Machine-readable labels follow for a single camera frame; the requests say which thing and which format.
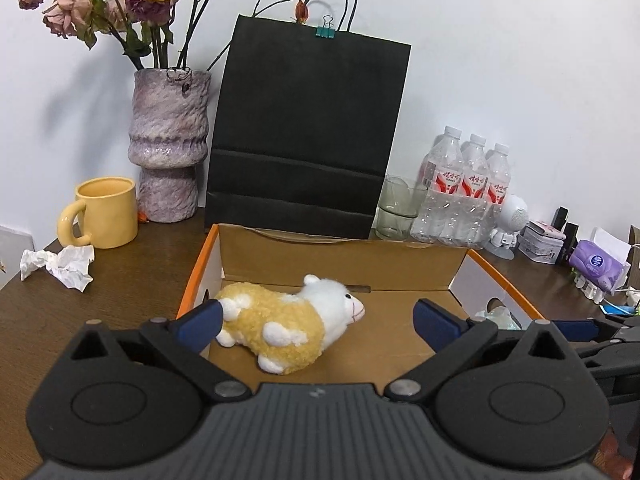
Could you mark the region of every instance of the purple tissue pack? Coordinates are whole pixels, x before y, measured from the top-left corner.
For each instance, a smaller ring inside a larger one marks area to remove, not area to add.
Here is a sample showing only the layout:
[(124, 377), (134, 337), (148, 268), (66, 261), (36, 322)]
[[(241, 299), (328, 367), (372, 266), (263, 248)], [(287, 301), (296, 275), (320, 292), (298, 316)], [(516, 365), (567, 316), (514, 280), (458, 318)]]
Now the purple tissue pack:
[(569, 258), (569, 265), (575, 267), (585, 280), (608, 294), (613, 292), (625, 272), (619, 261), (588, 240), (578, 242), (574, 254)]

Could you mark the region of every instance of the stuffed sheep toy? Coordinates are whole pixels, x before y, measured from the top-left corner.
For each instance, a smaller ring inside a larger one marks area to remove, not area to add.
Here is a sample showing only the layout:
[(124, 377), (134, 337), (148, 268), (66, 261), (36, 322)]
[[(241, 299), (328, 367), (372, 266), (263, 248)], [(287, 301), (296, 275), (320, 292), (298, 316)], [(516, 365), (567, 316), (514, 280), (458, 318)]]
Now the stuffed sheep toy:
[(216, 296), (224, 313), (218, 343), (249, 347), (258, 356), (258, 366), (270, 374), (309, 366), (364, 316), (364, 307), (341, 283), (312, 274), (304, 283), (295, 295), (253, 283), (226, 286)]

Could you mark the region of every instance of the plastic bottle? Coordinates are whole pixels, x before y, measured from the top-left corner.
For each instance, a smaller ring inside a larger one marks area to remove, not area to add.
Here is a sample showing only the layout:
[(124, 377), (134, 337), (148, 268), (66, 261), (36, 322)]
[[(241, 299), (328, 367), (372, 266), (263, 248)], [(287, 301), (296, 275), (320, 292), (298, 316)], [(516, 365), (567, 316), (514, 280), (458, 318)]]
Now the plastic bottle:
[(469, 143), (462, 152), (465, 166), (457, 192), (461, 198), (453, 235), (459, 245), (467, 245), (469, 241), (475, 240), (486, 208), (482, 200), (489, 178), (489, 167), (484, 156), (485, 144), (484, 137), (471, 134)]
[(507, 160), (509, 154), (509, 147), (504, 144), (496, 143), (494, 148), (494, 154), (487, 160), (487, 166), (489, 167), (489, 181), (487, 183), (487, 190), (484, 194), (487, 200), (487, 210), (482, 219), (476, 242), (484, 243), (488, 238), (491, 229), (495, 227), (495, 222), (502, 202), (504, 201), (504, 195), (507, 193), (509, 183), (511, 182), (511, 167)]
[(464, 167), (461, 135), (460, 130), (447, 126), (442, 140), (424, 157), (418, 180), (428, 188), (448, 194), (454, 194), (458, 189)]
[(486, 190), (486, 182), (489, 177), (489, 167), (484, 157), (484, 145), (486, 139), (479, 135), (471, 134), (469, 144), (462, 152), (464, 160), (462, 182), (458, 187), (458, 194), (473, 198), (482, 198)]
[(502, 205), (504, 195), (507, 193), (511, 182), (511, 167), (507, 155), (509, 155), (509, 147), (497, 142), (494, 154), (486, 162), (489, 166), (489, 186), (486, 192), (488, 202)]
[(422, 216), (418, 215), (414, 222), (418, 239), (436, 239), (445, 225), (452, 223), (454, 198), (451, 195), (458, 190), (464, 170), (460, 151), (461, 135), (460, 130), (447, 126), (442, 140), (424, 157), (418, 179), (430, 191), (422, 208)]

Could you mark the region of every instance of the yellow mug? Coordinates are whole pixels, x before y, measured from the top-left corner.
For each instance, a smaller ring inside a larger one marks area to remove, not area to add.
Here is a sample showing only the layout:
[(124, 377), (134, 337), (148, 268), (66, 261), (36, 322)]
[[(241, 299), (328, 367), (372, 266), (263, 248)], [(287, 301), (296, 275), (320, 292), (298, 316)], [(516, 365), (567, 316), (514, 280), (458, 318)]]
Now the yellow mug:
[[(74, 236), (78, 217), (81, 237)], [(76, 187), (76, 201), (58, 219), (58, 240), (63, 247), (92, 245), (113, 249), (128, 244), (138, 234), (136, 183), (130, 178), (105, 176)]]

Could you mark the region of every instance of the mug handle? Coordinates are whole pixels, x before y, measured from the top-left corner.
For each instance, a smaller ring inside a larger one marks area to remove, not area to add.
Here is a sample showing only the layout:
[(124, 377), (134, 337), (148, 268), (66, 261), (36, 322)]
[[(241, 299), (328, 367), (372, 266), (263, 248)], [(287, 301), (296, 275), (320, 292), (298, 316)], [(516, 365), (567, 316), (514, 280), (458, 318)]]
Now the mug handle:
[(63, 247), (69, 245), (81, 247), (91, 244), (89, 235), (83, 235), (79, 238), (74, 236), (74, 220), (78, 213), (85, 209), (86, 202), (84, 200), (76, 200), (66, 206), (60, 213), (60, 218), (58, 218), (58, 240)]

